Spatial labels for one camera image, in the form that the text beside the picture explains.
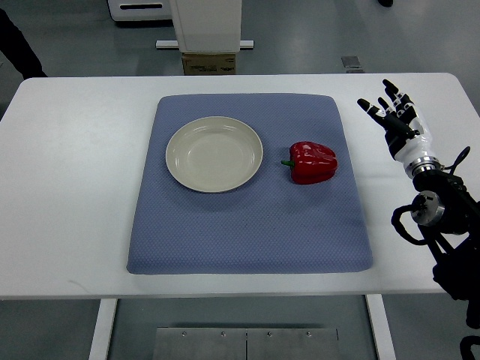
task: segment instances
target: white table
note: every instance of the white table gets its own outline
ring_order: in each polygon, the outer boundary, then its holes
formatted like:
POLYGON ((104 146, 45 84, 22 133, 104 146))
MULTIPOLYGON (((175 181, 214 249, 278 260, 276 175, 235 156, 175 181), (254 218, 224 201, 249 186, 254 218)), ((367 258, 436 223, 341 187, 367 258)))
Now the white table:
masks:
MULTIPOLYGON (((416 191, 384 131, 356 104, 382 79, 421 108, 439 159, 480 199, 479 116, 444 73, 30 79, 0 122, 0 299, 432 293, 434 259, 390 224, 416 191), (373 251, 348 274, 133 275, 131 227, 158 101, 195 93, 329 95, 340 110, 373 251)), ((408 230, 417 233, 408 217, 408 230)))

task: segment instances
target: cardboard box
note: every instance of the cardboard box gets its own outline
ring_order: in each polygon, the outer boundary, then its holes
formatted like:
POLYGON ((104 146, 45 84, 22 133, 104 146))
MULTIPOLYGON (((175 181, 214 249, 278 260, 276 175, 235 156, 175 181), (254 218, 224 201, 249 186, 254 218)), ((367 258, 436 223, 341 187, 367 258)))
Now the cardboard box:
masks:
POLYGON ((235 75, 236 54, 185 53, 181 56, 185 75, 235 75))

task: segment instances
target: robotic arm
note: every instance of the robotic arm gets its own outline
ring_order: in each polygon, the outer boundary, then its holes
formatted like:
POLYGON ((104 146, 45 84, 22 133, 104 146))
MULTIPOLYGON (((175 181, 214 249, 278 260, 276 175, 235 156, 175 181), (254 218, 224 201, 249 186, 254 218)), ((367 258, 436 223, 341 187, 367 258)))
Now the robotic arm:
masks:
POLYGON ((432 136, 419 109, 387 79, 383 85, 393 106, 381 97, 378 101, 383 109, 364 99, 357 103, 385 129, 391 156, 403 164, 419 192, 412 204, 394 210, 391 223, 408 242, 429 247, 436 260, 433 280, 454 300, 469 302, 466 324, 480 329, 480 204, 470 196, 462 178, 454 175, 470 147, 452 166, 444 167, 431 147, 432 136), (406 212, 412 215, 423 239, 415 239, 405 230, 401 215, 406 212), (466 233, 466 239, 455 248, 442 235, 466 233))

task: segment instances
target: black wire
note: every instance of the black wire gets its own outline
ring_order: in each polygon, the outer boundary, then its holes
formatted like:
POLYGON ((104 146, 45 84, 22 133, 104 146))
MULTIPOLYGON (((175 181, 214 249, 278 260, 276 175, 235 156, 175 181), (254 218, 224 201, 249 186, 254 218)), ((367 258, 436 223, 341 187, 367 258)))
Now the black wire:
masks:
POLYGON ((398 235, 400 235, 402 238, 407 240, 410 244, 414 245, 426 245, 427 242, 425 240, 417 240, 413 236, 411 236, 407 230, 405 229, 405 226, 401 223, 401 216, 402 214, 406 212, 411 212, 415 211, 417 208, 413 205, 405 205, 401 206, 400 208, 396 208, 393 211, 393 215, 391 216, 391 224, 397 230, 398 235))
POLYGON ((463 360, 475 360, 470 349, 472 345, 480 345, 480 337, 478 336, 466 336, 460 342, 460 354, 463 360))
POLYGON ((464 150, 462 150, 462 152, 457 156, 457 158, 455 159, 455 162, 453 163, 453 165, 446 167, 445 170, 450 170, 450 175, 453 175, 454 171, 457 169, 457 166, 460 165, 460 163, 465 160, 465 158, 467 157, 467 155, 468 155, 469 152, 470 152, 470 147, 467 146, 467 147, 466 147, 464 150))

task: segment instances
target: white machine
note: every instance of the white machine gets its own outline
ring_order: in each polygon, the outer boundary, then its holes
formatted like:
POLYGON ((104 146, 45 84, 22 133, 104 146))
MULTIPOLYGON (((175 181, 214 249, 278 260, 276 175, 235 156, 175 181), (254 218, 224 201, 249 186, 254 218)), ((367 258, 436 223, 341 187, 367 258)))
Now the white machine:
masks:
POLYGON ((172 19, 177 40, 159 40, 158 49, 182 53, 237 53, 253 48, 241 41, 242 0, 109 0, 115 21, 172 19))

